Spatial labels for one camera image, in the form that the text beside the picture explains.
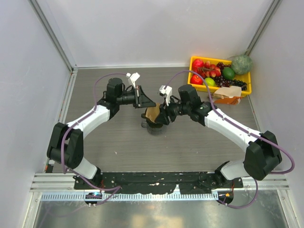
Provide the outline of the brown paper coffee filter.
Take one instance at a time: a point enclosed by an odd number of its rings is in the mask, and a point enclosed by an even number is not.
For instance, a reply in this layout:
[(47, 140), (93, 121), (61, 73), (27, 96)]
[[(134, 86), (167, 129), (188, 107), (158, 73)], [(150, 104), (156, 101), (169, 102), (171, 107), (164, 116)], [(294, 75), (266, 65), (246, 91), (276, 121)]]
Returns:
[(160, 103), (156, 103), (155, 107), (148, 107), (145, 111), (145, 117), (149, 119), (151, 122), (155, 123), (156, 117), (160, 113)]

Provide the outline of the green glass coffee dripper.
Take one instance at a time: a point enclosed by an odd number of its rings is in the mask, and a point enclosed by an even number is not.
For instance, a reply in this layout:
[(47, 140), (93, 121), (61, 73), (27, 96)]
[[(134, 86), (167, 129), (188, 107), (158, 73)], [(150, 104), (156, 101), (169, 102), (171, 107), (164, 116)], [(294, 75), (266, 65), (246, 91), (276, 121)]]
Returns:
[(162, 128), (164, 124), (156, 121), (160, 114), (159, 106), (148, 107), (145, 112), (141, 114), (141, 118), (146, 120), (146, 123), (150, 128)]

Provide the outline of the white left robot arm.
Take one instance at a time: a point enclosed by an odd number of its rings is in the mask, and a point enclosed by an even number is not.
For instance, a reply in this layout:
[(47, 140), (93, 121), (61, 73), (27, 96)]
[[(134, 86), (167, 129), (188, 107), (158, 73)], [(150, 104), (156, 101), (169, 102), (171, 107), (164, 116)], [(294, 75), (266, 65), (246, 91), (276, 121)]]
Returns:
[(84, 156), (84, 139), (98, 126), (111, 120), (121, 105), (134, 108), (155, 107), (140, 85), (126, 87), (120, 78), (108, 81), (102, 98), (86, 114), (67, 124), (57, 123), (49, 141), (47, 157), (85, 179), (91, 189), (102, 182), (101, 170)]

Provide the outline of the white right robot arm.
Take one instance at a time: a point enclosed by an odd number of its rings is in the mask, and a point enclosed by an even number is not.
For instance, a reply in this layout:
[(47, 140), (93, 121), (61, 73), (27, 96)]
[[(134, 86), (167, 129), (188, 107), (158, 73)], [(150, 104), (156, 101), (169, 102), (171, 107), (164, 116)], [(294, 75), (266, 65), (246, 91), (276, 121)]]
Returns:
[(228, 161), (217, 169), (215, 182), (226, 187), (235, 178), (252, 177), (261, 181), (282, 161), (280, 150), (276, 148), (277, 140), (273, 133), (248, 128), (225, 115), (211, 102), (201, 101), (196, 89), (191, 85), (182, 85), (179, 97), (172, 95), (170, 86), (161, 86), (159, 94), (164, 103), (159, 106), (157, 124), (168, 125), (177, 116), (187, 115), (191, 120), (213, 129), (234, 142), (244, 153), (243, 160)]

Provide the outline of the orange coffee filter box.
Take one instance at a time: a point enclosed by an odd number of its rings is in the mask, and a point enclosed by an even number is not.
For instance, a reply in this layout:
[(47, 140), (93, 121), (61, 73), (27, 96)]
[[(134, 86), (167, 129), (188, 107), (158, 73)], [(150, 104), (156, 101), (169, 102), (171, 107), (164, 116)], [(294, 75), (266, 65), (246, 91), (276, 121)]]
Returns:
[(212, 101), (216, 104), (237, 105), (242, 98), (241, 92), (238, 86), (222, 87), (212, 94)]

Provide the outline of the red apple lower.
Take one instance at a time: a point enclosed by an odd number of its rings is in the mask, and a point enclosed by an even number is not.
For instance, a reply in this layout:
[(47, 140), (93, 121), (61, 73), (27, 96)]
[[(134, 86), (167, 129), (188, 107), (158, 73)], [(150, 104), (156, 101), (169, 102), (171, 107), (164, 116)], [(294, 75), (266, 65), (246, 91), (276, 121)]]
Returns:
[(190, 78), (190, 83), (195, 85), (203, 85), (202, 76), (193, 74), (192, 77)]

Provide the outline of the red apple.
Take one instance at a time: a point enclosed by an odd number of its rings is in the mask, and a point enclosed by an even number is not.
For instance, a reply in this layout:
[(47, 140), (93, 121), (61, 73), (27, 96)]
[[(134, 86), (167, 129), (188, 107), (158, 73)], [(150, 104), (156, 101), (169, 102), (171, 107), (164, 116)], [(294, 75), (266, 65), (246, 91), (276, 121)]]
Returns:
[(190, 83), (195, 85), (203, 85), (202, 76), (193, 74), (192, 77), (190, 78)]
[(203, 62), (202, 59), (197, 58), (197, 59), (193, 60), (193, 62), (192, 62), (192, 70), (193, 71), (195, 71), (199, 68), (202, 68), (202, 67), (204, 67), (204, 62)]

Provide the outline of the light green apple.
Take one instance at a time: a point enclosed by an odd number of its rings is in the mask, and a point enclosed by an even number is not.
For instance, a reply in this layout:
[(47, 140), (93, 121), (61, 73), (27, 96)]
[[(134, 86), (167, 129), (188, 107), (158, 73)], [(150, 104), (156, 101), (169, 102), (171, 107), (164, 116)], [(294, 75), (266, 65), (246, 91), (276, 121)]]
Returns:
[(210, 77), (206, 77), (205, 78), (205, 82), (207, 83), (208, 87), (216, 87), (217, 84), (216, 82), (214, 81), (214, 79), (210, 78)]

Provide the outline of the red apple upper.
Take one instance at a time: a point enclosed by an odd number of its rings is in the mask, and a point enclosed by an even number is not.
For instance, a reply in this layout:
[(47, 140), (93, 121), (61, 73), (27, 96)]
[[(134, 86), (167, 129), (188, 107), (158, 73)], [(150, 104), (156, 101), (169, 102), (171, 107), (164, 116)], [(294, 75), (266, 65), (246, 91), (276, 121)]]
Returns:
[(197, 59), (193, 60), (193, 62), (192, 62), (192, 70), (193, 71), (195, 71), (199, 68), (202, 68), (202, 67), (204, 67), (204, 62), (203, 62), (202, 59), (197, 58)]

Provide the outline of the red pink peaches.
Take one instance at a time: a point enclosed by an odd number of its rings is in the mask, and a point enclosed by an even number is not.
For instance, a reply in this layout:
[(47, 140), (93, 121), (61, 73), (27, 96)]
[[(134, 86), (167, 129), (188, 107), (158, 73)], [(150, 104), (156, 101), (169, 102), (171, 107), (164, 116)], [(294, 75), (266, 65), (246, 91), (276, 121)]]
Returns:
[(199, 68), (199, 73), (203, 78), (206, 77), (216, 78), (221, 76), (220, 68), (217, 67), (215, 64), (212, 64), (210, 61), (206, 61), (203, 67)]

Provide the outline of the dark purple grape bunch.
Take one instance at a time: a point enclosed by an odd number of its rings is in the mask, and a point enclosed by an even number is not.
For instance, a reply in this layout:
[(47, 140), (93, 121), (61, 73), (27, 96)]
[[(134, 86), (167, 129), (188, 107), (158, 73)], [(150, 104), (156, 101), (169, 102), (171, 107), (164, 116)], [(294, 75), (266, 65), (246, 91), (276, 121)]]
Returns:
[(231, 67), (231, 65), (225, 65), (223, 62), (218, 62), (216, 66), (219, 67), (221, 70), (221, 76), (214, 78), (214, 81), (216, 82), (217, 87), (238, 86), (241, 88), (242, 91), (247, 90), (247, 83), (245, 83), (244, 81), (237, 80), (235, 78), (233, 80), (227, 80), (223, 77), (223, 75), (222, 75), (223, 69), (225, 67)]

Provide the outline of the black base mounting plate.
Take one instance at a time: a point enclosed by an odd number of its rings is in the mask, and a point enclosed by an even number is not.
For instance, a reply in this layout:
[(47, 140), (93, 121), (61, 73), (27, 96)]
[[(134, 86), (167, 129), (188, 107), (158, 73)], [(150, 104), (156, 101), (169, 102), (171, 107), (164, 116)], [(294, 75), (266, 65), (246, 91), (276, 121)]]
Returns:
[(215, 189), (240, 189), (244, 187), (241, 178), (226, 180), (219, 173), (200, 172), (104, 172), (87, 184), (74, 176), (76, 190), (91, 189), (91, 185), (113, 193), (119, 186), (118, 194), (172, 194), (179, 187), (181, 194), (211, 193)]

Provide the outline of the green avocado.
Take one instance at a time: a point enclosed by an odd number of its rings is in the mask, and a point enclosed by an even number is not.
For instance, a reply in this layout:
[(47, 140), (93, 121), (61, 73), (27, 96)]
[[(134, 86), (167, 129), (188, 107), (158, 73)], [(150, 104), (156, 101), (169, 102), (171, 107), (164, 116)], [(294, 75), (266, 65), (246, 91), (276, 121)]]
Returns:
[(235, 78), (235, 72), (230, 67), (225, 67), (222, 71), (222, 75), (227, 80), (233, 80)]

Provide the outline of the yellow plastic fruit tray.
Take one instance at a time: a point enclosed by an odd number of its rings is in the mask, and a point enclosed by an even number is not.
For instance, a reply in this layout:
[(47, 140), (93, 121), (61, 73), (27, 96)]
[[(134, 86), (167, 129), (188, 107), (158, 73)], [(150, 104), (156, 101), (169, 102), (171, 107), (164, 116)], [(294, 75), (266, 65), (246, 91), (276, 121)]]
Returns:
[[(225, 65), (231, 65), (231, 62), (232, 62), (230, 60), (224, 60), (224, 59), (216, 59), (216, 58), (192, 56), (190, 58), (190, 67), (189, 67), (190, 71), (193, 71), (192, 70), (192, 62), (193, 62), (193, 60), (195, 60), (197, 58), (202, 59), (204, 63), (206, 61), (210, 61), (212, 64), (215, 64), (215, 65), (217, 65), (218, 62), (223, 62)], [(199, 73), (199, 69), (195, 70), (194, 72), (198, 73), (199, 76), (201, 76), (200, 73)], [(206, 88), (206, 86), (204, 84), (203, 85), (195, 85), (195, 84), (191, 84), (190, 83), (190, 78), (192, 77), (192, 75), (193, 75), (193, 73), (191, 73), (191, 72), (188, 74), (188, 84), (190, 84), (191, 86), (193, 86), (197, 91), (207, 92), (208, 90), (207, 90), (207, 88)], [(241, 97), (246, 97), (247, 95), (251, 94), (252, 87), (251, 87), (251, 74), (250, 74), (250, 72), (248, 72), (248, 73), (246, 73), (244, 75), (237, 75), (237, 74), (235, 74), (235, 75), (236, 75), (235, 79), (242, 80), (245, 83), (247, 83), (247, 90), (241, 92)], [(214, 93), (219, 88), (220, 87), (217, 87), (217, 86), (216, 87), (211, 87), (210, 86), (209, 90), (210, 90), (211, 93)]]

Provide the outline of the green textured melon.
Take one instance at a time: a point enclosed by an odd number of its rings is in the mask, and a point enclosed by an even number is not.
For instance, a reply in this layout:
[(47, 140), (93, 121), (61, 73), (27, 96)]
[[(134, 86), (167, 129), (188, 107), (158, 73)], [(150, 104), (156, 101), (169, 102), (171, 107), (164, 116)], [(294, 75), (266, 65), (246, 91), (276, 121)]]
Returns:
[(244, 75), (252, 69), (253, 61), (247, 55), (238, 55), (232, 59), (231, 68), (237, 75)]

